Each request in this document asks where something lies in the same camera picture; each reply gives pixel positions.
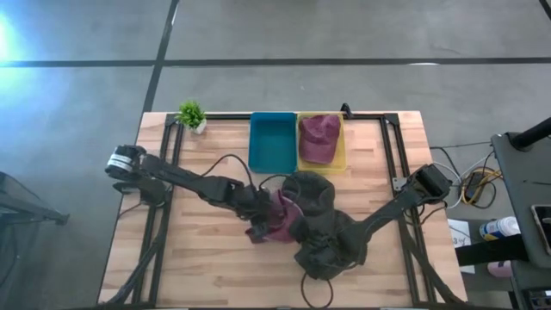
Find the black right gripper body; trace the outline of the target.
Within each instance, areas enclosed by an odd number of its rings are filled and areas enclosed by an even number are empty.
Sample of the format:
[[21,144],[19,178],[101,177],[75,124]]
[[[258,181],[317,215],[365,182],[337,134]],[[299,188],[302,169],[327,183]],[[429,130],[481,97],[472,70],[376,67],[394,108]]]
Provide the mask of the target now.
[[307,237],[307,256],[310,261],[344,261],[348,253],[336,236],[312,230]]

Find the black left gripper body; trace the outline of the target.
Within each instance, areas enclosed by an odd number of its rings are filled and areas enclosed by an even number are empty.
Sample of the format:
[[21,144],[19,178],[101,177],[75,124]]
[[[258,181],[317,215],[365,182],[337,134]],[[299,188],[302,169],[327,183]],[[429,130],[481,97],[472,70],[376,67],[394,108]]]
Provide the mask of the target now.
[[271,192],[263,187],[247,185],[240,198],[240,218],[255,222],[269,222],[273,217]]

